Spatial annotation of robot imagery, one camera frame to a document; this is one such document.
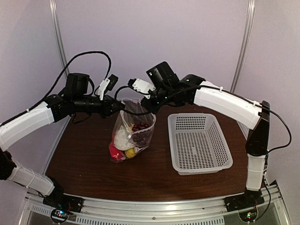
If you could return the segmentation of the dark red toy grapes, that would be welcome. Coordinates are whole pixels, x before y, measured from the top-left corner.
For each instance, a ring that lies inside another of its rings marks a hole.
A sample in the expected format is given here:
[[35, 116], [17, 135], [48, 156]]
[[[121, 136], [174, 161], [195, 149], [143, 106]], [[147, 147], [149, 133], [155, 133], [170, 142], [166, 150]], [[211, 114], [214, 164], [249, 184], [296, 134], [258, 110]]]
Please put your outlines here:
[[147, 128], [149, 128], [149, 125], [146, 122], [136, 123], [132, 126], [131, 139], [137, 146], [145, 146], [147, 144], [147, 139], [150, 135], [150, 131], [146, 130]]

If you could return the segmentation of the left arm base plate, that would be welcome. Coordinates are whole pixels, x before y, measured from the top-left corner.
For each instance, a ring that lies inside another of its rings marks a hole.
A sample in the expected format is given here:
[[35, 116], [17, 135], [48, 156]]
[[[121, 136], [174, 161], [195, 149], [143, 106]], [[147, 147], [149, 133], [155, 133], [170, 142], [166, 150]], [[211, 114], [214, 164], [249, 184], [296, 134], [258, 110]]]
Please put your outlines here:
[[63, 195], [63, 198], [56, 203], [49, 196], [43, 197], [43, 204], [52, 206], [54, 208], [67, 211], [80, 213], [83, 206], [83, 198], [70, 195]]

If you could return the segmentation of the white toy cauliflower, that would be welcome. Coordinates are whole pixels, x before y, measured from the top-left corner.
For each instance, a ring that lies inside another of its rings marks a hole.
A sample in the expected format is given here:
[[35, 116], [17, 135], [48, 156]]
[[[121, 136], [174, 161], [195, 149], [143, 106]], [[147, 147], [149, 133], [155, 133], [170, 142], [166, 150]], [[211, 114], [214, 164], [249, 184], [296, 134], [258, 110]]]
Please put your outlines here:
[[122, 151], [126, 151], [133, 147], [133, 145], [127, 140], [126, 130], [123, 125], [121, 125], [115, 132], [113, 143], [117, 149]]

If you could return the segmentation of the white perforated plastic basket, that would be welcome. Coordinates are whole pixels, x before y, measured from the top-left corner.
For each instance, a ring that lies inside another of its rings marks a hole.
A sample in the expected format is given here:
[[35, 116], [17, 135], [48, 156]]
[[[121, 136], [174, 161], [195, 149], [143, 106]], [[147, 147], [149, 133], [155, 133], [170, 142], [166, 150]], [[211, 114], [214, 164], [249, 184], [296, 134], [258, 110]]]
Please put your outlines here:
[[209, 113], [175, 113], [167, 118], [172, 166], [179, 175], [217, 173], [233, 165], [217, 118]]

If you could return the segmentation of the red toy bell pepper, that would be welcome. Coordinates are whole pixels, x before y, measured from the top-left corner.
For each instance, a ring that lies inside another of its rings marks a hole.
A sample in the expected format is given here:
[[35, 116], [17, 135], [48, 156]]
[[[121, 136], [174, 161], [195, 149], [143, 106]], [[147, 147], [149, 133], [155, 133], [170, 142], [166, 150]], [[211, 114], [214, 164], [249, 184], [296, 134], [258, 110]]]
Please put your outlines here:
[[112, 161], [120, 162], [124, 160], [124, 154], [122, 153], [122, 151], [117, 149], [114, 145], [109, 146], [109, 151], [110, 151]]

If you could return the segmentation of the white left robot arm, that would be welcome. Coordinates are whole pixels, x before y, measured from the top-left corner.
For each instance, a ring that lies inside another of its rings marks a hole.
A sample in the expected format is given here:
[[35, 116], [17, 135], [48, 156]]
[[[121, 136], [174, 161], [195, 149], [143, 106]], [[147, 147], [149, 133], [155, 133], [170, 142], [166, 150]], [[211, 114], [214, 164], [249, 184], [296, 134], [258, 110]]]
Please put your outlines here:
[[62, 186], [54, 179], [25, 168], [12, 160], [9, 147], [41, 127], [58, 122], [76, 113], [86, 113], [89, 117], [98, 113], [102, 118], [112, 115], [124, 104], [107, 95], [113, 89], [118, 77], [110, 75], [99, 85], [95, 95], [88, 94], [93, 81], [89, 75], [71, 73], [67, 76], [65, 87], [59, 94], [42, 99], [33, 109], [0, 126], [0, 178], [11, 180], [26, 188], [36, 190], [50, 204], [63, 208], [67, 204]]

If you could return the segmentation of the yellow toy fruit front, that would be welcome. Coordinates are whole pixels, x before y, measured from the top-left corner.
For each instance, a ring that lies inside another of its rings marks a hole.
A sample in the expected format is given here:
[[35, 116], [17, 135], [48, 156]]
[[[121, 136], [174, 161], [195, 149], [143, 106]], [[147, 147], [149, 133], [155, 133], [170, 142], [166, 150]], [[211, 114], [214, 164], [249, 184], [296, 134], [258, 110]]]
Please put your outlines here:
[[136, 152], [134, 148], [130, 148], [125, 151], [126, 158], [130, 159], [136, 156]]

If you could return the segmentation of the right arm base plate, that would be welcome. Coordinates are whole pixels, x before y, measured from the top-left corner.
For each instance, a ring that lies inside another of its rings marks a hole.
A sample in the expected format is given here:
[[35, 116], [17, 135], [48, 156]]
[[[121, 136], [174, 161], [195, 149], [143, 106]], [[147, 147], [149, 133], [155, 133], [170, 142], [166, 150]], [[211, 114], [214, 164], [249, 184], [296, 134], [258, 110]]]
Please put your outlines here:
[[258, 204], [264, 203], [265, 200], [261, 195], [254, 196], [243, 193], [240, 195], [226, 197], [224, 202], [227, 212], [231, 212], [255, 207]]

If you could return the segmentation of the clear zip top bag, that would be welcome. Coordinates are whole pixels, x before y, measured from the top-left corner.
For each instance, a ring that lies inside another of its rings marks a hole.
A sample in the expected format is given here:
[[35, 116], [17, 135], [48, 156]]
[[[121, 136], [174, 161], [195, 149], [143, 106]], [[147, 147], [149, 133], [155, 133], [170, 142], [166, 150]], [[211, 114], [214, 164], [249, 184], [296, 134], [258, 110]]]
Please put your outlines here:
[[120, 111], [109, 144], [111, 160], [119, 163], [132, 159], [148, 148], [156, 120], [156, 116], [152, 113], [137, 116]]

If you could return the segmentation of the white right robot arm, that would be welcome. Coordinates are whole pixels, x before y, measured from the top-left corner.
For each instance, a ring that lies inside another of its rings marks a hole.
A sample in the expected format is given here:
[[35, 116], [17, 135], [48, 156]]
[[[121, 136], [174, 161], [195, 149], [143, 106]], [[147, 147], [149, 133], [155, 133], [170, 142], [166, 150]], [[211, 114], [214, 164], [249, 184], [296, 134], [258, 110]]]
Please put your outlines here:
[[137, 79], [134, 89], [144, 95], [142, 106], [156, 114], [166, 104], [176, 107], [186, 103], [212, 109], [249, 129], [246, 141], [248, 156], [247, 182], [243, 194], [227, 198], [227, 204], [254, 207], [262, 198], [261, 185], [267, 167], [270, 129], [270, 105], [258, 103], [224, 90], [204, 78], [188, 74], [179, 79], [165, 61], [149, 69], [146, 74], [150, 82]]

